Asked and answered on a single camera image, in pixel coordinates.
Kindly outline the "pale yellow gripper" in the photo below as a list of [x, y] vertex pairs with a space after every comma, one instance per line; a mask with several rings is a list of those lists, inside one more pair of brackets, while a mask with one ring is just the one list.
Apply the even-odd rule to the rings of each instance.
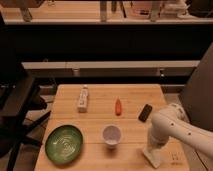
[[146, 156], [149, 159], [159, 159], [161, 157], [161, 148], [164, 146], [164, 143], [151, 143], [148, 142], [146, 145]]

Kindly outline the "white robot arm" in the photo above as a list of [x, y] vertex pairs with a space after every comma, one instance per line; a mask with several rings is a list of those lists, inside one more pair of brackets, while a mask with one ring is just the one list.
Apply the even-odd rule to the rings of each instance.
[[147, 145], [143, 150], [150, 161], [160, 160], [156, 150], [164, 146], [169, 137], [174, 137], [213, 159], [213, 133], [185, 122], [185, 118], [184, 109], [175, 103], [153, 114]]

